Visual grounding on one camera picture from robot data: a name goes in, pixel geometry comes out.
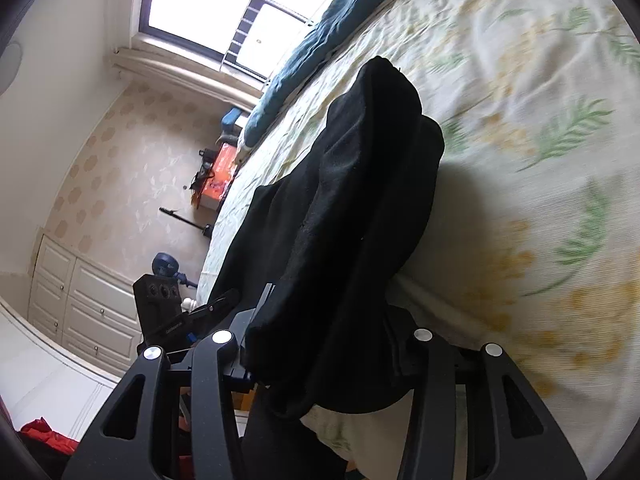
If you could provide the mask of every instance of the silver screw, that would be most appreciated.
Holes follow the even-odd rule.
[[[214,335],[211,336],[211,338],[213,339],[214,343],[222,345],[228,341],[231,341],[231,338],[233,336],[234,335],[229,332],[229,330],[218,330],[216,333],[214,333]]]
[[[484,347],[484,351],[493,357],[500,357],[502,355],[502,347],[496,343],[489,343]]]
[[[414,337],[418,341],[431,341],[433,333],[431,333],[431,330],[427,330],[426,328],[419,328],[414,332]]]
[[[157,346],[150,346],[144,352],[142,352],[142,355],[145,357],[145,359],[149,359],[150,361],[152,361],[153,359],[158,359],[161,354],[162,350]]]

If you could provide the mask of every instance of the orange box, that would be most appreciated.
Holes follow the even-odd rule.
[[[209,170],[207,181],[202,188],[201,206],[215,210],[220,205],[220,200],[225,194],[226,188],[231,184],[231,179],[236,171],[234,160],[237,150],[231,144],[222,143],[218,156]]]

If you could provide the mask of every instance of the white cabinet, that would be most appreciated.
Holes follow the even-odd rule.
[[[131,285],[97,269],[47,237],[31,284],[29,322],[113,374],[136,359],[141,333]]]

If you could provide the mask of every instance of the window sill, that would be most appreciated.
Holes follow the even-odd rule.
[[[133,48],[111,56],[116,68],[160,78],[250,112],[262,96],[263,84],[220,63],[146,34],[132,38]]]

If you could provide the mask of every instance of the white bedding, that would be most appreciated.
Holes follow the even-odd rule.
[[[390,298],[451,342],[503,345],[596,478],[640,414],[640,47],[611,0],[394,0],[379,9],[239,172],[198,301],[255,187],[295,167],[328,105],[376,55],[417,88],[447,146],[430,222]],[[370,480],[394,478],[368,462],[372,447],[353,417],[315,408],[304,422]]]

